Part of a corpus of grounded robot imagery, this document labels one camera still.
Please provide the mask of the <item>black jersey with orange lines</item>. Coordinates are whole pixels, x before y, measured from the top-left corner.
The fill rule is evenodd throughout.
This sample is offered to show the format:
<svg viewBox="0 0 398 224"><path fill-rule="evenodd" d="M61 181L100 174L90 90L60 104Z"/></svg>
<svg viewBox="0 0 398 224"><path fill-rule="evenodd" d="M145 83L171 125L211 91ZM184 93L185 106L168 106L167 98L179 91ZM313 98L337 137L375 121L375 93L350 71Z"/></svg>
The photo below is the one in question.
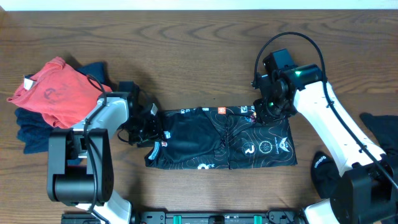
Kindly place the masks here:
<svg viewBox="0 0 398 224"><path fill-rule="evenodd" d="M289 121L261 124L253 106L163 111L160 120L161 138L145 156L147 167L255 169L297 163Z"/></svg>

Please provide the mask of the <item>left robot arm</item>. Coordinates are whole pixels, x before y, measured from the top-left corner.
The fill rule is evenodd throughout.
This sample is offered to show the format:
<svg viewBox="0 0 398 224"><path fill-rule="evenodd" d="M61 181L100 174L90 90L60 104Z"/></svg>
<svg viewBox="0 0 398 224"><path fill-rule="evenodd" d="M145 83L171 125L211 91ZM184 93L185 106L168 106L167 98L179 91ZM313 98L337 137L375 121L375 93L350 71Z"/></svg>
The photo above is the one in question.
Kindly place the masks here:
<svg viewBox="0 0 398 224"><path fill-rule="evenodd" d="M132 203L114 190L110 140L126 131L130 145L148 147L160 139L157 107L139 104L140 88L121 82L104 86L94 109L69 129L49 137L47 194L53 202L81 209L62 215L62 223L139 223Z"/></svg>

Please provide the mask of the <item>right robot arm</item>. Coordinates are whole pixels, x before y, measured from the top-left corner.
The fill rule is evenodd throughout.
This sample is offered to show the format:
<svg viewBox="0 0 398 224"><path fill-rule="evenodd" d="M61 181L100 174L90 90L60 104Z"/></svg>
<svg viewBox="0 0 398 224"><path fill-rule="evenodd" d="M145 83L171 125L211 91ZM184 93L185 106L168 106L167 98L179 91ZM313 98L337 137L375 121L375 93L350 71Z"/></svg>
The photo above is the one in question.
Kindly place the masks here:
<svg viewBox="0 0 398 224"><path fill-rule="evenodd" d="M269 67L252 86L257 120L270 123L302 114L337 166L332 195L303 210L306 223L373 223L397 215L397 158L389 157L353 121L315 64Z"/></svg>

